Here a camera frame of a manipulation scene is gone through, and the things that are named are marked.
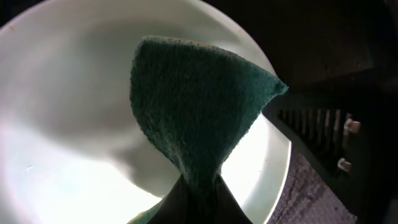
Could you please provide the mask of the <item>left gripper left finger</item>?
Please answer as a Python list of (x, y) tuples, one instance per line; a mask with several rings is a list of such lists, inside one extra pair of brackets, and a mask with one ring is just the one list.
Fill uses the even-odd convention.
[(162, 205), (147, 224), (186, 224), (191, 202), (191, 191), (181, 175)]

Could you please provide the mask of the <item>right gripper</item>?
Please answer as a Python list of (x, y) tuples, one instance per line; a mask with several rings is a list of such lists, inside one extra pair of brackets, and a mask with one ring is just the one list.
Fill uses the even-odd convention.
[(294, 86), (263, 113), (352, 214), (387, 215), (397, 193), (396, 69)]

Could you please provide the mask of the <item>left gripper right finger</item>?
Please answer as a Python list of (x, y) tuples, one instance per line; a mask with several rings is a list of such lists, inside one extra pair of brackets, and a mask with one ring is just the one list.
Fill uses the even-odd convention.
[(223, 178), (218, 175), (215, 180), (216, 224), (252, 224), (233, 197)]

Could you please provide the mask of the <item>green sponge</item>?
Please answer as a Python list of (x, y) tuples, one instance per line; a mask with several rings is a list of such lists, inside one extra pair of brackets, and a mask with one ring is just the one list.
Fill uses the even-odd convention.
[[(215, 223), (222, 164), (263, 107), (286, 91), (275, 75), (219, 47), (152, 36), (139, 43), (130, 77), (132, 112), (149, 142), (185, 179), (188, 223)], [(147, 223), (164, 200), (133, 222)]]

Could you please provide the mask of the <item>light green plate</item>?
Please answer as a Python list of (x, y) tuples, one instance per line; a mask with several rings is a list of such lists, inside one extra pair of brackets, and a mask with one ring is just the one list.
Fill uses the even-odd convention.
[(127, 223), (178, 170), (129, 102), (146, 35), (232, 51), (272, 72), (251, 36), (203, 1), (44, 1), (1, 28), (1, 222)]

